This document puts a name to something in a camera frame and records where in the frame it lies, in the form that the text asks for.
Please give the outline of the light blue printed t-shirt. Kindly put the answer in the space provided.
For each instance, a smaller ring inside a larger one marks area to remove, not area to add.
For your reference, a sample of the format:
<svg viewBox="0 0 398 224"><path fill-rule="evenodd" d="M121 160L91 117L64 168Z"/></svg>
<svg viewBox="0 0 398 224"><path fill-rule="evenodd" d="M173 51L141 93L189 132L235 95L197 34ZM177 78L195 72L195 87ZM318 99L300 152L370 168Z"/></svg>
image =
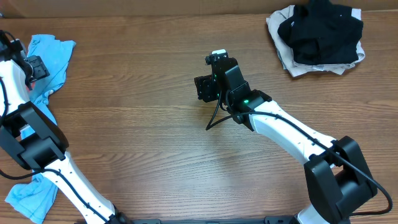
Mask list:
<svg viewBox="0 0 398 224"><path fill-rule="evenodd" d="M40 56L50 74L35 82L29 98L52 122L56 122L56 119L48 108L49 96L65 84L67 68L75 46L76 42L73 40L61 41L49 34L33 35L28 46L28 55ZM36 174L30 183L13 186L5 202L33 223L42 224L57 192L58 187L55 184L42 174Z"/></svg>

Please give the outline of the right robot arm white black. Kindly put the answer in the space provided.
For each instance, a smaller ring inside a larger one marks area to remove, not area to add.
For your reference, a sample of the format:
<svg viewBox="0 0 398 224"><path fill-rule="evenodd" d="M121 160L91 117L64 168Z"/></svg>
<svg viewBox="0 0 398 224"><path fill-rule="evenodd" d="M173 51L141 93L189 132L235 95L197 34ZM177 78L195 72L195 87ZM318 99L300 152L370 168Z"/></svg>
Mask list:
<svg viewBox="0 0 398 224"><path fill-rule="evenodd" d="M217 101L218 109L249 130L264 135L303 165L311 205L297 223L349 223L355 211L377 194L358 143L336 140L286 113L269 95L252 90L238 62L225 50L206 56L212 73L194 79L198 99Z"/></svg>

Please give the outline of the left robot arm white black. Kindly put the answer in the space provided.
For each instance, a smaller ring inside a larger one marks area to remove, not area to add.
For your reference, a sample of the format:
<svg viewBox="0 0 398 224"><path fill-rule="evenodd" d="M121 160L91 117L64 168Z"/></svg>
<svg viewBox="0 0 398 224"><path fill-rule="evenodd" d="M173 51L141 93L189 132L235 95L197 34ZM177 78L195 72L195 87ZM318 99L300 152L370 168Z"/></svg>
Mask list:
<svg viewBox="0 0 398 224"><path fill-rule="evenodd" d="M54 183L87 223L129 223L74 163L65 135L30 101L25 73L13 60L1 62L1 94L1 148L22 168Z"/></svg>

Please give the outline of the beige folded garment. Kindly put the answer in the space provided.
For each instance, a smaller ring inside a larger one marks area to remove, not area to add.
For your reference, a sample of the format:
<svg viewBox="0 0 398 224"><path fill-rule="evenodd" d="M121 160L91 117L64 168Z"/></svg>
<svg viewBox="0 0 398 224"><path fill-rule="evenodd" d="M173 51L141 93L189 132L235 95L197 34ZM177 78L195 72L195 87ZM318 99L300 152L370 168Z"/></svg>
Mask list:
<svg viewBox="0 0 398 224"><path fill-rule="evenodd" d="M290 5L284 9L273 12L267 19L267 27L274 41L278 58L280 59L284 70L287 70L293 77L303 75L308 72L333 72L342 75L345 70L354 68L355 65L365 59L365 52L359 41L356 44L356 54L358 59L351 63L341 64L319 64L305 65L294 60L293 50L280 38L277 30L282 22L292 17L295 5Z"/></svg>

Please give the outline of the black folded garment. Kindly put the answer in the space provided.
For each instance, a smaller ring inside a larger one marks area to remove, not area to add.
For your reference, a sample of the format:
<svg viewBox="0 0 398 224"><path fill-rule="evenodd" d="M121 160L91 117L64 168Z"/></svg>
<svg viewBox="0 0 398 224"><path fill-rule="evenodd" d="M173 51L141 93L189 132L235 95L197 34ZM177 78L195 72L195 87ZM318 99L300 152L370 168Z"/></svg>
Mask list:
<svg viewBox="0 0 398 224"><path fill-rule="evenodd" d="M363 22L352 11L352 7L329 0L309 1L294 6L293 15L280 24L277 33L299 64L353 63L359 59L357 44Z"/></svg>

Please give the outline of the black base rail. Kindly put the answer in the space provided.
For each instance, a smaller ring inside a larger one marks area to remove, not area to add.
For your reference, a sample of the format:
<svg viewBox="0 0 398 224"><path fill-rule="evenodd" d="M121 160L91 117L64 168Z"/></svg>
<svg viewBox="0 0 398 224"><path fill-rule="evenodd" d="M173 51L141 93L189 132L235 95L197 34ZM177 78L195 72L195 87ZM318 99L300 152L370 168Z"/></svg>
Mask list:
<svg viewBox="0 0 398 224"><path fill-rule="evenodd" d="M160 220L137 219L131 220L132 224L299 224L291 215L266 216L264 218L235 218L212 220Z"/></svg>

